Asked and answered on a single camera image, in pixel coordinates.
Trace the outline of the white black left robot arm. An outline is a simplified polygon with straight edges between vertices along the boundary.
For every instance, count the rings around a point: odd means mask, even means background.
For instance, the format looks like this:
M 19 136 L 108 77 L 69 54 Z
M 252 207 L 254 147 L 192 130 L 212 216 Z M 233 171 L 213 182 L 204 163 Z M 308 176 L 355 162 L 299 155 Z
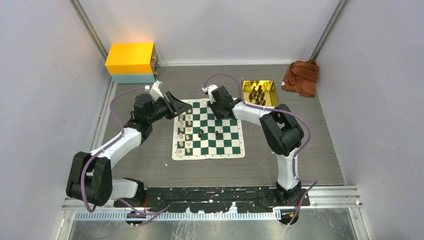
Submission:
M 146 200 L 144 183 L 132 178 L 113 179 L 113 167 L 131 150 L 143 144 L 153 131 L 153 123 L 174 119 L 192 109 L 169 91 L 153 98 L 148 93 L 135 98 L 130 119 L 107 143 L 91 152 L 74 155 L 65 189 L 68 197 L 81 200 L 85 206 L 103 206 L 109 200 L 141 206 Z

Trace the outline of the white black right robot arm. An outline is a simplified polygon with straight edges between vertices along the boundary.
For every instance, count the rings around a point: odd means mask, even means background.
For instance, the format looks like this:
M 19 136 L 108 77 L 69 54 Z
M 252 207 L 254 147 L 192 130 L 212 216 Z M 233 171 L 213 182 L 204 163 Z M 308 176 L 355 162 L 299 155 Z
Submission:
M 202 88 L 208 96 L 207 106 L 217 120 L 232 118 L 261 127 L 267 145 L 276 154 L 278 176 L 277 198 L 283 205 L 291 205 L 302 187 L 297 176 L 298 157 L 305 134 L 295 116 L 285 104 L 277 107 L 260 106 L 233 98 L 224 86 L 211 84 Z

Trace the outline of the green white chess mat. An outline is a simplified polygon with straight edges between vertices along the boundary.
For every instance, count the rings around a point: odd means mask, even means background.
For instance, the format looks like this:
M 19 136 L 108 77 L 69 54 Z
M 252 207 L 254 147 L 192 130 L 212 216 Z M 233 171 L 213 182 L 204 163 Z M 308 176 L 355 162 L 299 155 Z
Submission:
M 246 155 L 242 122 L 217 120 L 207 106 L 208 99 L 184 99 L 192 109 L 174 118 L 172 159 L 174 161 L 205 159 L 239 159 Z M 201 138 L 200 129 L 204 130 Z M 216 139 L 216 131 L 222 139 Z

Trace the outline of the gold metal tin tray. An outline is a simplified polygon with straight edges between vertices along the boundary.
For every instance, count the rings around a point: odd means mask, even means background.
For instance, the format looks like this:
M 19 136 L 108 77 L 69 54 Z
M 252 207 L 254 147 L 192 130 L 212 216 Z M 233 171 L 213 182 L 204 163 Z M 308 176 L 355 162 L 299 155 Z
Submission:
M 244 100 L 266 107 L 279 105 L 275 83 L 272 80 L 244 80 L 241 84 Z

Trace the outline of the yellow and teal box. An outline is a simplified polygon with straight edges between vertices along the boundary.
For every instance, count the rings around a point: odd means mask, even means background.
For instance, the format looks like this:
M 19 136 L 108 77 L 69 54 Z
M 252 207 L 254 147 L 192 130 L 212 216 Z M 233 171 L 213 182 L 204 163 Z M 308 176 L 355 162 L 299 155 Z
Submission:
M 152 84 L 160 61 L 153 42 L 113 43 L 105 67 L 116 84 Z

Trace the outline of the brown crumpled cloth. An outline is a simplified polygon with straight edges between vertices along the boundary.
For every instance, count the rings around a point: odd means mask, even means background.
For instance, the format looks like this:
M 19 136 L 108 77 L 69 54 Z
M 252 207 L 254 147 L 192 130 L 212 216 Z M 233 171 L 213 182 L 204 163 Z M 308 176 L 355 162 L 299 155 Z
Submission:
M 301 97 L 314 98 L 316 96 L 319 70 L 320 67 L 313 59 L 292 62 L 287 68 L 281 89 L 299 93 Z

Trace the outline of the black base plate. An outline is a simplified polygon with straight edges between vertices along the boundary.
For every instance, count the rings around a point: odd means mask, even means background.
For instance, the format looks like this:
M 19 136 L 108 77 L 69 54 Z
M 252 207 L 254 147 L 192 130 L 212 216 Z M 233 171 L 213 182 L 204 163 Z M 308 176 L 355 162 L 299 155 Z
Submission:
M 232 206 L 239 214 L 271 213 L 276 207 L 310 205 L 305 192 L 304 188 L 298 188 L 286 197 L 275 186 L 148 187 L 141 191 L 141 196 L 116 200 L 113 205 L 120 208 L 129 203 L 152 212 L 166 208 L 169 213 L 227 213 Z

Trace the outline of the aluminium frame rail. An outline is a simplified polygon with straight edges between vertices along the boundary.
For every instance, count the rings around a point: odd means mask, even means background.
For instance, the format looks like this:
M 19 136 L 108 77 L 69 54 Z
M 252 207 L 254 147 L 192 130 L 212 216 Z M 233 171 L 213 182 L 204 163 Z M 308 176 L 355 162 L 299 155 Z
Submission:
M 105 205 L 97 207 L 94 212 L 86 210 L 84 203 L 74 198 L 66 198 L 62 209 L 75 210 L 76 220 L 107 220 L 125 221 L 129 225 L 142 225 L 151 221 L 233 221 L 233 220 L 279 220 L 281 223 L 294 224 L 301 210 L 307 209 L 354 209 L 361 208 L 358 191 L 353 186 L 314 186 L 305 189 L 304 197 L 309 199 L 310 204 L 303 206 L 298 204 L 293 207 L 275 207 L 272 212 L 262 213 L 238 213 L 232 206 L 225 213 L 171 213 L 166 208 L 153 212 L 147 207 L 133 207 L 125 203 L 124 207 L 115 207 L 114 200 L 109 200 Z

